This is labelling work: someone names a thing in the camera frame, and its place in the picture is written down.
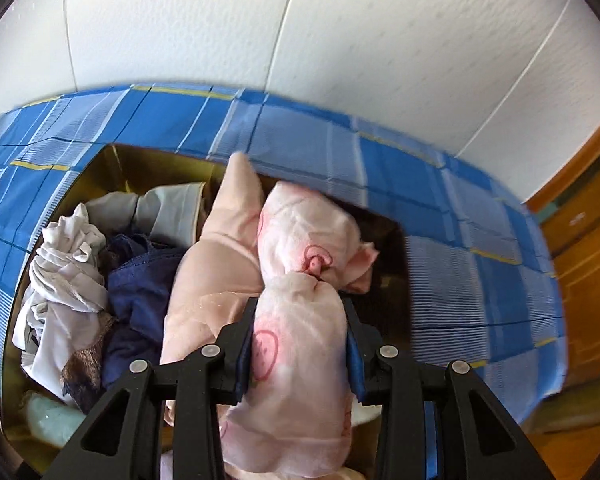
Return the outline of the navy dark cloth bundle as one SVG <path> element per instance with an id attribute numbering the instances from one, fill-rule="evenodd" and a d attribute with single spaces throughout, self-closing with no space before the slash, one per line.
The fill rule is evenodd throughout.
<path id="1" fill-rule="evenodd" d="M 98 255 L 108 306 L 98 316 L 95 341 L 73 352 L 61 387 L 86 414 L 135 360 L 157 365 L 176 270 L 185 249 L 152 242 L 141 232 L 108 238 Z"/>

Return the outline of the white cloth bundle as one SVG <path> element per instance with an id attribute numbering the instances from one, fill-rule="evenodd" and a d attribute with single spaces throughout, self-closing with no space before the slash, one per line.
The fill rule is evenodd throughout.
<path id="1" fill-rule="evenodd" d="M 97 270 L 106 237 L 91 224 L 85 205 L 50 222 L 42 245 L 28 267 L 12 343 L 20 350 L 22 370 L 65 404 L 62 372 L 78 351 L 91 347 L 100 332 L 108 292 Z"/>

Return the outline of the pink floral white cloth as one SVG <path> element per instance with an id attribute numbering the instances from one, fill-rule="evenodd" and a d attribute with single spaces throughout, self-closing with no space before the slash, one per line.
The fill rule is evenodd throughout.
<path id="1" fill-rule="evenodd" d="M 254 314 L 251 384 L 221 422 L 234 471 L 321 478 L 351 446 L 347 319 L 336 289 L 304 273 L 272 278 Z"/>

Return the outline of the large pink beige cloth roll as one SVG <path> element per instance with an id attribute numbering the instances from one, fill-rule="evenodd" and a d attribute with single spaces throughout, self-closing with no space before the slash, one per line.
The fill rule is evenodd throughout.
<path id="1" fill-rule="evenodd" d="M 184 360 L 216 341 L 263 290 L 257 234 L 263 206 L 260 179 L 244 153 L 230 155 L 199 240 L 178 266 L 163 323 L 159 363 Z"/>

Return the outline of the grey sock bundle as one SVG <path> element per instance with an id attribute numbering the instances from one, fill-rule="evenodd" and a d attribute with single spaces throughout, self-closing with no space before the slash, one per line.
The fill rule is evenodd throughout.
<path id="1" fill-rule="evenodd" d="M 204 223 L 204 182 L 157 186 L 143 195 L 111 192 L 86 203 L 105 235 L 140 231 L 152 242 L 189 248 Z"/>

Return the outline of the teal fluffy sock bundle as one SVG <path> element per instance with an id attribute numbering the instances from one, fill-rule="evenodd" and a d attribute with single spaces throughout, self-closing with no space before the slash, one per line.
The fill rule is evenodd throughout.
<path id="1" fill-rule="evenodd" d="M 21 413 L 32 437 L 54 448 L 63 448 L 85 419 L 76 408 L 35 391 L 24 395 Z"/>

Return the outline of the blue plaid tablecloth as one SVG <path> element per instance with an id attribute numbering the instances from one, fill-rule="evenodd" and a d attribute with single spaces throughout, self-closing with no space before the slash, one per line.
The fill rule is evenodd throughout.
<path id="1" fill-rule="evenodd" d="M 4 435 L 43 477 L 56 448 L 21 409 L 35 391 L 12 343 L 42 231 L 73 202 L 145 187 L 127 148 L 226 165 L 244 153 L 266 182 L 304 184 L 396 222 L 402 278 L 384 275 L 386 307 L 366 315 L 385 344 L 418 362 L 465 361 L 520 426 L 562 388 L 564 311 L 532 215 L 482 171 L 360 118 L 270 94 L 131 84 L 80 91 L 0 116 L 0 416 Z M 373 478 L 378 405 L 355 404 L 347 467 Z"/>

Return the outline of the dark tin box gold interior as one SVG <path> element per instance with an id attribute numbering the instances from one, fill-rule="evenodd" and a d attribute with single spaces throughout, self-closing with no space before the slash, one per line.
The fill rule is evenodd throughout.
<path id="1" fill-rule="evenodd" d="M 366 315 L 402 278 L 396 222 L 304 184 L 127 148 L 141 190 L 71 207 L 30 261 L 14 343 L 80 415 L 49 479 L 352 479 Z"/>

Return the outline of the wooden door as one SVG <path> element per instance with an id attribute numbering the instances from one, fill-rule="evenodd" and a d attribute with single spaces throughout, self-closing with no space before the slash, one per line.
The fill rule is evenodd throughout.
<path id="1" fill-rule="evenodd" d="M 527 206 L 543 219 L 565 310 L 565 385 L 600 378 L 600 128 Z"/>

